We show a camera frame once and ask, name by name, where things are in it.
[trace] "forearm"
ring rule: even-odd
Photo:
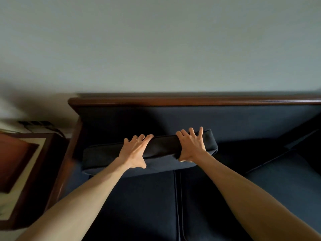
[[[255,241],[321,240],[315,230],[270,194],[207,152],[195,155],[195,163],[211,178],[235,217]]]
[[[80,241],[126,170],[116,159],[50,208],[18,241]]]

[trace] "gray wall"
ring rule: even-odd
[[[0,0],[0,118],[76,93],[312,92],[321,0]]]

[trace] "person's right arm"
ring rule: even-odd
[[[254,241],[321,240],[318,232],[274,197],[207,153],[202,138],[203,128],[200,128],[198,136],[192,128],[189,131],[190,135],[185,130],[176,133],[182,145],[179,160],[192,161],[204,170]]]

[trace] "bare arm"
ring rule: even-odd
[[[153,135],[134,136],[108,167],[50,208],[17,241],[80,241],[123,173],[146,167],[142,154]]]
[[[319,233],[270,194],[207,153],[203,128],[198,137],[189,130],[190,135],[185,130],[176,133],[182,144],[180,160],[193,161],[204,170],[253,240],[321,240]]]

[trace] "sofa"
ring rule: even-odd
[[[69,104],[80,117],[79,130],[71,139],[52,203],[90,178],[81,168],[88,146],[203,126],[218,143],[217,160],[321,233],[320,97],[73,98]],[[121,178],[83,238],[241,239],[252,240],[198,166]]]

